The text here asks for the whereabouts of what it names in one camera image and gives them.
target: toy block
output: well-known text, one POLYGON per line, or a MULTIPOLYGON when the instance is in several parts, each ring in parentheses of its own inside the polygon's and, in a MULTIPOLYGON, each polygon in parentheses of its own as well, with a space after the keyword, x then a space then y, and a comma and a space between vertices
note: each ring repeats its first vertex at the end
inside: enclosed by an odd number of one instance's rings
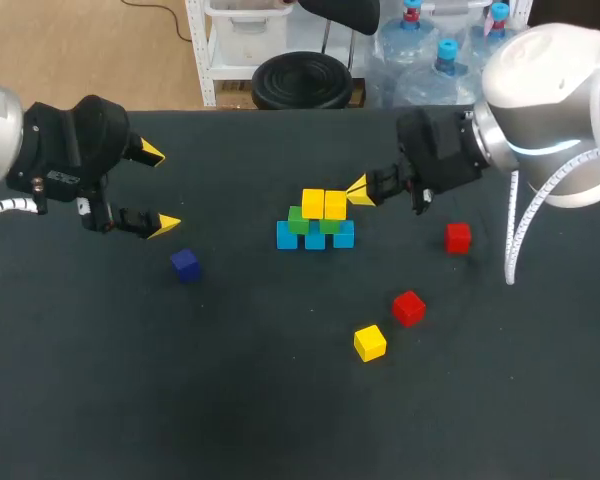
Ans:
POLYGON ((302 191, 302 218, 324 218, 324 190, 305 188, 302 191))
POLYGON ((354 242, 353 220, 340 222, 340 231, 333 235, 333 248, 353 248, 354 242))
POLYGON ((302 218, 302 207, 289 207, 289 231, 296 235, 309 233, 309 220, 302 218))
POLYGON ((324 218, 327 220, 347 219, 347 192, 327 190, 324 195, 324 218))
POLYGON ((471 229, 466 223, 447 225, 444 233, 447 253, 467 254, 471 246, 471 229))
POLYGON ((340 220, 320 220, 320 233, 330 234, 340 232, 340 220))
POLYGON ((422 320, 426 311, 425 303, 411 291, 403 293, 393 301, 393 316, 405 327, 411 327, 422 320))
POLYGON ((387 341, 377 325, 358 330, 353 336, 353 346, 363 362, 381 357, 387 351, 387 341))
POLYGON ((327 241, 324 233, 320 233, 318 222, 309 224, 309 233, 304 236, 305 250, 324 250, 327 247, 327 241))
POLYGON ((190 283, 200 279, 200 263, 188 248, 171 255, 171 263, 178 273, 180 283, 190 283))
POLYGON ((278 250, 296 250, 298 248, 298 236, 289 231, 289 222, 277 223, 276 239, 278 250))

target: black cable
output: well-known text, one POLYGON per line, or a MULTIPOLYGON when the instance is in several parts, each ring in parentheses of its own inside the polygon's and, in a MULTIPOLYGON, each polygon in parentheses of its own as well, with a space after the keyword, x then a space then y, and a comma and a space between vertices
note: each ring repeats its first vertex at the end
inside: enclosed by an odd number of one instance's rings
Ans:
POLYGON ((151 7, 151 8, 161 8, 163 10, 166 10, 167 12, 171 13, 171 15, 173 15, 173 20, 176 22, 176 33, 178 34, 180 39, 184 40, 185 42, 191 43, 190 38, 183 37, 182 34, 180 33, 180 22, 178 22, 178 16, 176 15, 176 12, 171 10, 169 7, 167 7, 165 5, 157 5, 155 3, 131 3, 128 0, 120 0, 120 1, 130 7, 151 7))

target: plastic water jug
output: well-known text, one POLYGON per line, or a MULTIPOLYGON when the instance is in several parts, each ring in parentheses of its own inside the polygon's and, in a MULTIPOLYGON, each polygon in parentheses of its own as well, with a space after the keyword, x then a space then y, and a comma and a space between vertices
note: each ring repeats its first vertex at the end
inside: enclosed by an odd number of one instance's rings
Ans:
POLYGON ((400 77, 394 105, 464 105, 478 100, 482 92, 480 75, 456 62, 457 55, 455 40, 441 40, 433 65, 423 62, 400 77))

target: dark tablecloth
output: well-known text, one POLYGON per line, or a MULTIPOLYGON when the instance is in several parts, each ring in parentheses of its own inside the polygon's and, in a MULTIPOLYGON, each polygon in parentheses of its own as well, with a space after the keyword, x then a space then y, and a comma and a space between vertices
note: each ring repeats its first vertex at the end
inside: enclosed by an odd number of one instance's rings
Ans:
POLYGON ((600 204, 544 207, 513 287, 498 172, 421 217, 406 195, 350 207, 351 251, 276 250, 303 188, 397 158, 395 116, 133 114, 168 160, 116 167, 110 198, 177 230, 1 215, 0 479, 600 479, 600 204), (450 222, 469 256, 445 254, 450 222), (428 311, 405 329, 411 289, 428 311), (387 354, 364 364, 373 323, 387 354))

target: white storage box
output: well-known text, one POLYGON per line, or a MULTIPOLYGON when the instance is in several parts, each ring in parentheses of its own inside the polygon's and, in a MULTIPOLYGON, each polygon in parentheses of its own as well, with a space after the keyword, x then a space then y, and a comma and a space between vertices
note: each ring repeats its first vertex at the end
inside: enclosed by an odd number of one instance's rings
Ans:
POLYGON ((287 17, 293 5, 274 8, 275 1, 267 10, 237 10, 232 8, 235 2, 206 0, 205 12, 213 21, 226 65, 260 65, 286 52, 287 17))

